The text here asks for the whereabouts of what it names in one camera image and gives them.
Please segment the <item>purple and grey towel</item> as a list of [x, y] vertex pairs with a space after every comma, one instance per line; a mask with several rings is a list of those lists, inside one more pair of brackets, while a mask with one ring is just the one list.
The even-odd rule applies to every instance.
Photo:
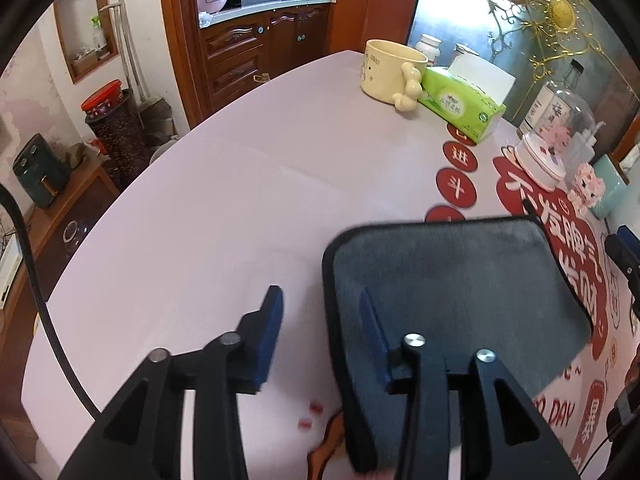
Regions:
[[404, 418], [402, 397], [383, 389], [361, 300], [392, 347], [417, 333], [441, 356], [492, 350], [530, 396], [593, 332], [534, 216], [357, 226], [326, 248], [322, 281], [346, 452], [360, 474], [396, 467]]

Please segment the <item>teal ceramic canister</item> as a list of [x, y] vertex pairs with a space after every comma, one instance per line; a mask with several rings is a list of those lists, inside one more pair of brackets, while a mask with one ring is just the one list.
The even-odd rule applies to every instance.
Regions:
[[591, 212], [598, 219], [604, 219], [624, 198], [629, 180], [620, 164], [610, 154], [602, 155], [593, 169], [596, 176], [604, 182], [604, 193], [591, 208]]

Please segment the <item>pink block pig figurine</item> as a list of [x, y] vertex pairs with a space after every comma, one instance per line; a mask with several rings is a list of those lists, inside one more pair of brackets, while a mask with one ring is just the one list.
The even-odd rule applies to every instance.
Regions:
[[604, 180], [596, 175], [593, 166], [582, 162], [574, 174], [567, 198], [575, 214], [584, 216], [588, 209], [600, 202], [604, 192]]

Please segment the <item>glass dome pink figurine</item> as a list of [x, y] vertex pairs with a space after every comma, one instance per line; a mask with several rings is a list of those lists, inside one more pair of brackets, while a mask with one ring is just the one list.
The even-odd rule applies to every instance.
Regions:
[[536, 185], [551, 192], [562, 182], [572, 182], [578, 166], [590, 162], [600, 128], [581, 96], [567, 88], [556, 89], [536, 115], [533, 128], [516, 144], [515, 158]]

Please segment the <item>pink printed tablecloth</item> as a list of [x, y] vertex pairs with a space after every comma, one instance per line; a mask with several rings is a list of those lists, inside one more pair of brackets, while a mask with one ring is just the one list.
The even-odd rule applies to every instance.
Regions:
[[606, 414], [639, 342], [605, 225], [578, 217], [506, 158], [507, 122], [478, 145], [430, 110], [407, 118], [360, 88], [343, 52], [247, 93], [134, 181], [70, 259], [48, 307], [66, 356], [104, 406], [155, 348], [179, 354], [284, 293], [268, 382], [239, 400], [254, 479], [303, 479], [340, 408], [321, 258], [358, 224], [517, 214], [530, 200], [597, 330], [535, 402], [586, 479], [608, 461]]

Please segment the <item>clear liquor bottle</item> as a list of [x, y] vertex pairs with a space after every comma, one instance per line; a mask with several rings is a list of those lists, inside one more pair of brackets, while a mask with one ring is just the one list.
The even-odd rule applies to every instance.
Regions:
[[528, 112], [516, 129], [519, 138], [533, 130], [537, 120], [541, 118], [541, 115], [544, 114], [544, 111], [553, 99], [555, 91], [560, 89], [575, 90], [583, 72], [584, 66], [573, 58], [562, 79], [550, 79], [540, 87], [536, 98], [533, 100]]

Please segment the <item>green tissue box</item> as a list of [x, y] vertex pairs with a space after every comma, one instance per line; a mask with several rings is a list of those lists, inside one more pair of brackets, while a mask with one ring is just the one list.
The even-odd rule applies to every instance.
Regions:
[[514, 82], [514, 76], [484, 58], [460, 54], [449, 67], [427, 67], [419, 102], [480, 143], [506, 111]]

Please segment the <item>glass sliding door gold ornament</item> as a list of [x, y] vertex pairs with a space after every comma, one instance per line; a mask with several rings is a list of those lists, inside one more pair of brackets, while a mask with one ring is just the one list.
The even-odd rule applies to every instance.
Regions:
[[589, 0], [416, 0], [408, 44], [440, 41], [447, 66], [460, 46], [515, 78], [503, 117], [518, 126], [549, 81], [577, 61], [576, 92], [602, 128], [597, 154], [611, 153], [639, 113], [639, 67]]

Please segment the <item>dark green air fryer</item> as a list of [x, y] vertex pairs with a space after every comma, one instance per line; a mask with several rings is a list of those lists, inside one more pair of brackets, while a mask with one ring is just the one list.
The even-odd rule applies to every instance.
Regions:
[[15, 177], [40, 209], [49, 208], [70, 182], [70, 168], [58, 158], [46, 139], [36, 133], [17, 154]]

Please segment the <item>small white pill jar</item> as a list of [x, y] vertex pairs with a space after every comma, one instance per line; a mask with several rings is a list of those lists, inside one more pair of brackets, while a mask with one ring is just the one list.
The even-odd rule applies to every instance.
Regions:
[[420, 39], [414, 45], [414, 48], [427, 58], [428, 66], [433, 66], [440, 55], [439, 47], [441, 43], [442, 40], [436, 37], [422, 34]]

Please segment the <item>cream yellow mug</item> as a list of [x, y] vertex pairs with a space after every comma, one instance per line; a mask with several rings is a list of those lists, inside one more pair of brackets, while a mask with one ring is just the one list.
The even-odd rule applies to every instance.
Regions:
[[412, 113], [422, 94], [428, 58], [397, 42], [370, 39], [364, 48], [361, 90], [370, 98], [393, 105], [401, 114]]

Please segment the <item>red lidded plastic jar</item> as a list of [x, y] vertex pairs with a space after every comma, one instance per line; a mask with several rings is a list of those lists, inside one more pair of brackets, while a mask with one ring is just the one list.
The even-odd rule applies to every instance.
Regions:
[[123, 98], [122, 82], [119, 79], [114, 79], [85, 99], [81, 103], [81, 110], [88, 118], [100, 118], [122, 102]]

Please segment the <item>kitchen base cabinet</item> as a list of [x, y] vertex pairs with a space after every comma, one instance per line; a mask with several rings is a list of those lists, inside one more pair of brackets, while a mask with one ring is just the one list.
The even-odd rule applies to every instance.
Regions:
[[209, 111], [322, 58], [329, 6], [288, 6], [232, 18], [201, 30]]

